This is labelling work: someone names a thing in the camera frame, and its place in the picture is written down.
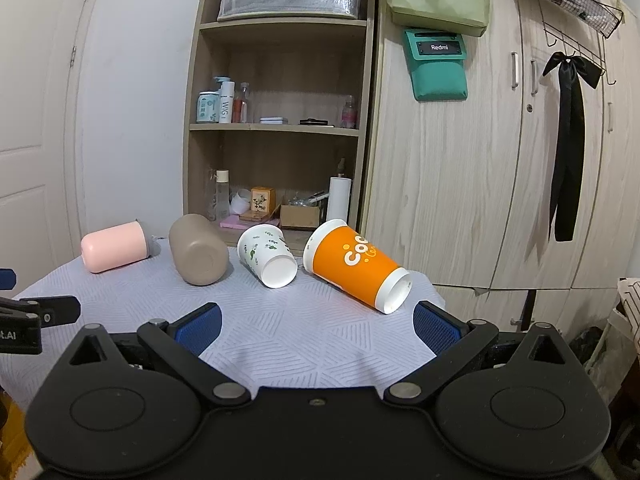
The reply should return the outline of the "small cardboard box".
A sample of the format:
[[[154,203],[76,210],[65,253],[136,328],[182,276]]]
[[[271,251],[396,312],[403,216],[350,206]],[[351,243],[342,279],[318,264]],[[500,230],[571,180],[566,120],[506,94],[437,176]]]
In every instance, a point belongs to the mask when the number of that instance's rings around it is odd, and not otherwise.
[[[282,205],[280,225],[285,229],[313,230],[320,224],[320,208],[316,206]]]

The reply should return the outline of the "orange paper cup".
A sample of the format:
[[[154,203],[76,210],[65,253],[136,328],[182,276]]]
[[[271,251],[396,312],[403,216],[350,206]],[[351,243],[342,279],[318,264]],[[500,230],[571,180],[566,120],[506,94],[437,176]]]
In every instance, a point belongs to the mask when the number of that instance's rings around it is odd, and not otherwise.
[[[408,270],[341,219],[328,220],[314,230],[303,265],[308,273],[383,314],[398,310],[412,287]]]

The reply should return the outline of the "wooden floral box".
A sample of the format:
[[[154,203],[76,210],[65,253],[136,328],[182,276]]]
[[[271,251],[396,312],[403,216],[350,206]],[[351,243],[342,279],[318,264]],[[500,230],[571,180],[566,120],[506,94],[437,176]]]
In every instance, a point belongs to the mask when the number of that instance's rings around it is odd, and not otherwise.
[[[253,214],[269,216],[276,209],[277,193],[274,188],[254,186],[250,190],[250,211]]]

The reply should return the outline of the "teal pouch with label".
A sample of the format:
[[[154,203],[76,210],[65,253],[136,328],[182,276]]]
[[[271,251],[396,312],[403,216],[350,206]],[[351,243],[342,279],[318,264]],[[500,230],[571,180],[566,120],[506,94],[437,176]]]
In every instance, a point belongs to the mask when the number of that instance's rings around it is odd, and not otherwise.
[[[464,101],[468,97],[466,47],[460,34],[405,28],[402,40],[418,102]]]

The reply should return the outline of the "red spray bottle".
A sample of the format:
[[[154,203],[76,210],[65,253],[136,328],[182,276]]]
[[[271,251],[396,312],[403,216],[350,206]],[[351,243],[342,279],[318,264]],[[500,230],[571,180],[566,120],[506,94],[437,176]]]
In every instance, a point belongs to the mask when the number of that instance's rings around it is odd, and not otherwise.
[[[250,118],[250,113],[248,112],[249,107],[250,84],[248,82],[241,82],[239,89],[235,91],[232,122],[236,124],[247,124],[248,118]]]

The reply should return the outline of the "white pump bottle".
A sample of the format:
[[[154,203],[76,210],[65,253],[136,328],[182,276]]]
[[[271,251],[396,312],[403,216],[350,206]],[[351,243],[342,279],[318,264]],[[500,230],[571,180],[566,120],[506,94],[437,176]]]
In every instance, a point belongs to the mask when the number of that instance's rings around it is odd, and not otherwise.
[[[218,96],[217,122],[218,124],[231,124],[235,82],[227,76],[215,76],[214,84]]]

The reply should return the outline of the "white patterned tablecloth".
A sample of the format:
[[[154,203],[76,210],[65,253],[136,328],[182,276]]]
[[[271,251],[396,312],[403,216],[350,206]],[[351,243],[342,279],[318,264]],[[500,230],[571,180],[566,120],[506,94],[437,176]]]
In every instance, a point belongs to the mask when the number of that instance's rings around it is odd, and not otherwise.
[[[222,312],[219,336],[200,357],[250,392],[262,387],[384,390],[434,358],[416,336],[413,310],[421,300],[445,301],[430,280],[412,272],[404,304],[385,315],[305,271],[279,289],[264,286],[229,252],[228,273],[207,287],[186,284],[166,242],[160,253],[121,269],[92,274],[76,258],[27,287],[26,297],[74,296],[81,316],[73,325],[42,333],[38,356],[1,358],[1,385],[21,407],[28,404],[78,330],[100,323],[132,333],[151,318],[174,322],[208,302]]]

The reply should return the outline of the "teal wipes pack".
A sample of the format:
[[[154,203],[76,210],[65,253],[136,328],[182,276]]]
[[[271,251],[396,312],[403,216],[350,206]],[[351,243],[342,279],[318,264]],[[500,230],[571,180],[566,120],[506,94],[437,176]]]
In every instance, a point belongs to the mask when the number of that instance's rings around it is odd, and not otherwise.
[[[196,102],[195,120],[197,122],[219,122],[219,92],[203,91]]]

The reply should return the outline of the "clear bottle beige cap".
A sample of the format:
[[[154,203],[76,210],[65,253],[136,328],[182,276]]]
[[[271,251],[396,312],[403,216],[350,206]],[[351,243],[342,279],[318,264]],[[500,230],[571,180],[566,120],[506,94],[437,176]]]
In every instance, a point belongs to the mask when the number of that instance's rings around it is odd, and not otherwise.
[[[218,169],[216,171],[216,220],[221,222],[227,219],[230,214],[230,186],[229,171]]]

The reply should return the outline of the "taupe plastic cup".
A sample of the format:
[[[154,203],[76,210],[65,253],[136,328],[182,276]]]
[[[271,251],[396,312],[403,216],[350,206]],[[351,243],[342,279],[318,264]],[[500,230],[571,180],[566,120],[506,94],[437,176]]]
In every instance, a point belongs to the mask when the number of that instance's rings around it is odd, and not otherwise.
[[[226,274],[228,247],[201,214],[185,214],[176,220],[168,240],[176,270],[188,284],[208,286]]]

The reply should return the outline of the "white floral paper cup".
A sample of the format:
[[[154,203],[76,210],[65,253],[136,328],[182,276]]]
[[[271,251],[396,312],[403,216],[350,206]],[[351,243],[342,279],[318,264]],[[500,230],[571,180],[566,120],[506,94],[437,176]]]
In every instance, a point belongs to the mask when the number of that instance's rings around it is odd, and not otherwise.
[[[268,288],[282,288],[297,274],[297,262],[282,231],[271,224],[258,224],[244,231],[238,241],[238,257]]]

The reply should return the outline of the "white paper towel roll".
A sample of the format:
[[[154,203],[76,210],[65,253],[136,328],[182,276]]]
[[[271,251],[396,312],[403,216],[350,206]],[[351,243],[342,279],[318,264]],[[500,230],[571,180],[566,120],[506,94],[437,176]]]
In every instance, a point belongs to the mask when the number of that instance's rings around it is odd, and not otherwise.
[[[326,220],[340,219],[347,221],[351,188],[352,180],[349,178],[332,177],[330,179]]]

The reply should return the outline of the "pink plastic cup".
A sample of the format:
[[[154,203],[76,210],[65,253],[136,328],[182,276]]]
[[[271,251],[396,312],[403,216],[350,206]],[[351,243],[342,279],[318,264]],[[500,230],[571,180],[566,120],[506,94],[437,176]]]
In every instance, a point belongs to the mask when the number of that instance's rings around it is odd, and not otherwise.
[[[86,269],[99,274],[149,257],[148,243],[137,221],[85,235],[80,243]]]

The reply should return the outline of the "white door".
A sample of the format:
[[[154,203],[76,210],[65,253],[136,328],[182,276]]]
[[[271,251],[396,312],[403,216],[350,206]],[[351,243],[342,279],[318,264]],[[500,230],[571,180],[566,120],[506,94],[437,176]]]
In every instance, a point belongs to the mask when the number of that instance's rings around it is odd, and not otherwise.
[[[88,0],[1,0],[1,265],[19,294],[75,258],[77,55]]]

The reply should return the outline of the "wooden open shelf unit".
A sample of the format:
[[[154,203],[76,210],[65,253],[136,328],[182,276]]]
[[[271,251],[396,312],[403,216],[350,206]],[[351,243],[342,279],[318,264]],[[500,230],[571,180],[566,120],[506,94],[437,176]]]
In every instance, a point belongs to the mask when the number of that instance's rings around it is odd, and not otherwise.
[[[356,18],[261,16],[221,21],[220,0],[200,0],[194,27],[183,141],[183,210],[206,214],[208,180],[228,170],[232,190],[274,188],[277,200],[326,191],[330,179],[352,180],[348,223],[361,217],[369,136],[378,0],[360,0]],[[195,120],[214,77],[250,84],[247,124]],[[348,96],[357,127],[341,127]]]

